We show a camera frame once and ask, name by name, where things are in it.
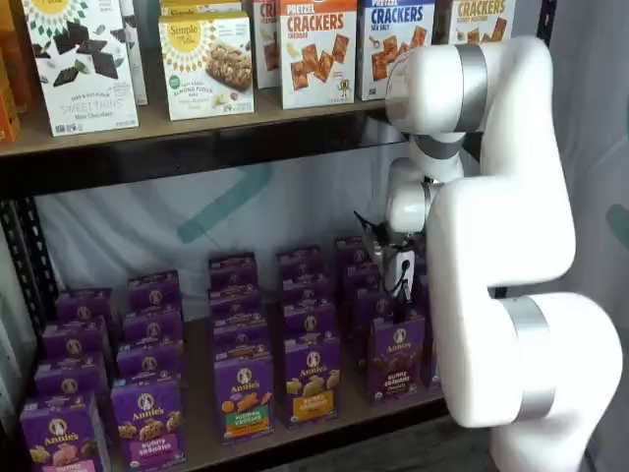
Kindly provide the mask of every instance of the teal graphic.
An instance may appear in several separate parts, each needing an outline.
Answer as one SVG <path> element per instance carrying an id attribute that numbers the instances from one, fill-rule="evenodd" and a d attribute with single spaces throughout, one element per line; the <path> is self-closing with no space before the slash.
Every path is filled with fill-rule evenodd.
<path id="1" fill-rule="evenodd" d="M 259 194 L 273 177 L 271 164 L 251 165 L 241 170 L 245 176 L 240 182 L 179 227 L 177 234 L 182 243 L 193 243 L 211 231 L 214 226 Z"/>

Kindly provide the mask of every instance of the orange box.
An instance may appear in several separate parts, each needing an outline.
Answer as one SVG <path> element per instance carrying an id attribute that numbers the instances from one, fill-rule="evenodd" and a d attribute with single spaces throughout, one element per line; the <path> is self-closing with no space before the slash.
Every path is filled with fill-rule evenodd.
<path id="1" fill-rule="evenodd" d="M 20 133 L 20 118 L 9 86 L 7 68 L 0 54 L 0 144 L 12 143 Z"/>

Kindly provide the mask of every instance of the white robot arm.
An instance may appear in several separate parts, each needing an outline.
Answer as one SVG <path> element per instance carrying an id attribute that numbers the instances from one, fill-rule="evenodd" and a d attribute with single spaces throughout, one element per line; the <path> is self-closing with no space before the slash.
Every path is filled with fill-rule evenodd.
<path id="1" fill-rule="evenodd" d="M 591 300 L 489 296 L 555 279 L 574 259 L 551 93 L 549 52 L 526 37 L 416 49 L 394 65 L 386 99 L 392 124 L 420 135 L 391 166 L 388 230 L 427 227 L 443 393 L 462 426 L 495 427 L 502 472 L 578 470 L 622 370 L 616 331 Z M 482 175 L 461 178 L 463 133 L 477 130 Z M 399 267 L 385 266 L 385 279 Z"/>

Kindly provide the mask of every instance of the orange label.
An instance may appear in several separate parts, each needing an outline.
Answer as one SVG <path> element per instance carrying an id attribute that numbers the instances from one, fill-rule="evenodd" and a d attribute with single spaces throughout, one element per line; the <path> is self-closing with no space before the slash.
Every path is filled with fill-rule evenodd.
<path id="1" fill-rule="evenodd" d="M 293 399 L 293 416 L 299 421 L 312 420 L 328 415 L 334 409 L 334 391 L 326 390 L 317 395 Z"/>

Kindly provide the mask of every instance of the cracker box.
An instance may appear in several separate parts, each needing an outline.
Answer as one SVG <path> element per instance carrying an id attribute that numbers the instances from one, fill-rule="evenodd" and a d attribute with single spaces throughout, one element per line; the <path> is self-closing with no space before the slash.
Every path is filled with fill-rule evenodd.
<path id="1" fill-rule="evenodd" d="M 222 290 L 231 285 L 257 285 L 257 265 L 254 253 L 236 254 L 209 261 L 209 286 Z"/>
<path id="2" fill-rule="evenodd" d="M 111 401 L 127 467 L 152 471 L 186 461 L 178 375 L 144 372 L 118 380 Z"/>
<path id="3" fill-rule="evenodd" d="M 316 342 L 299 336 L 284 339 L 286 385 L 283 401 L 289 428 L 338 416 L 341 379 L 340 343 L 336 336 Z"/>
<path id="4" fill-rule="evenodd" d="M 356 0 L 279 0 L 282 106 L 354 101 Z"/>
<path id="5" fill-rule="evenodd" d="M 359 13 L 358 91 L 362 100 L 386 96 L 395 59 L 430 45 L 434 0 L 366 0 Z"/>
<path id="6" fill-rule="evenodd" d="M 214 395 L 223 443 L 273 432 L 273 363 L 267 342 L 214 347 Z"/>
<path id="7" fill-rule="evenodd" d="M 417 315 L 396 324 L 372 323 L 368 359 L 368 395 L 372 403 L 417 392 L 426 320 Z"/>
<path id="8" fill-rule="evenodd" d="M 148 307 L 127 314 L 122 323 L 127 342 L 138 342 L 147 337 L 183 339 L 184 323 L 177 305 Z"/>
<path id="9" fill-rule="evenodd" d="M 511 37 L 516 0 L 439 0 L 442 42 L 479 44 Z"/>
<path id="10" fill-rule="evenodd" d="M 162 305 L 181 305 L 177 270 L 130 279 L 127 283 L 127 300 L 133 311 Z"/>
<path id="11" fill-rule="evenodd" d="M 245 12 L 161 17 L 159 37 L 171 120 L 253 113 Z"/>
<path id="12" fill-rule="evenodd" d="M 92 390 L 97 398 L 109 397 L 109 381 L 102 354 L 41 361 L 34 375 L 39 395 L 72 395 Z"/>
<path id="13" fill-rule="evenodd" d="M 53 136 L 138 126 L 117 0 L 23 0 Z"/>
<path id="14" fill-rule="evenodd" d="M 279 87 L 277 9 L 274 0 L 254 0 L 257 87 Z"/>
<path id="15" fill-rule="evenodd" d="M 148 338 L 120 346 L 116 364 L 121 377 L 153 371 L 181 373 L 183 353 L 181 339 Z"/>
<path id="16" fill-rule="evenodd" d="M 27 400 L 20 422 L 32 470 L 111 470 L 92 392 Z"/>
<path id="17" fill-rule="evenodd" d="M 144 69 L 140 41 L 138 39 L 138 22 L 134 0 L 120 0 L 120 9 L 127 39 L 127 53 L 129 55 L 129 67 L 131 68 L 131 81 L 134 86 L 134 97 L 137 105 L 148 105 L 146 97 L 146 85 L 144 83 Z"/>

